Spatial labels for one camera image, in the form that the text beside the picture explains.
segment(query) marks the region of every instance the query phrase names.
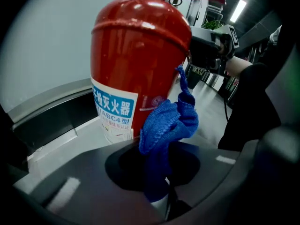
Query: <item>red fire extinguisher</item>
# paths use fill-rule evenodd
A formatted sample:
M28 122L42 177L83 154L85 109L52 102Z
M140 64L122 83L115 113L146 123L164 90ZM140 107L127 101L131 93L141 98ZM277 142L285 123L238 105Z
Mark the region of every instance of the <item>red fire extinguisher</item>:
M132 129L139 134L166 100L190 40L185 17L163 0L115 0L100 11L92 30L91 80L109 142L131 138Z

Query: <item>white sticker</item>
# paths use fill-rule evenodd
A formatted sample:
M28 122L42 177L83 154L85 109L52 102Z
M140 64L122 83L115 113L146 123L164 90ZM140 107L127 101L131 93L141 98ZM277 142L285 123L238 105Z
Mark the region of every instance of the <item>white sticker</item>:
M236 160L228 158L228 157L223 157L221 155L216 157L217 161L223 162L223 163L228 163L228 164L235 164Z
M131 125L138 93L107 87L91 78L98 115L107 140L119 143L131 139Z

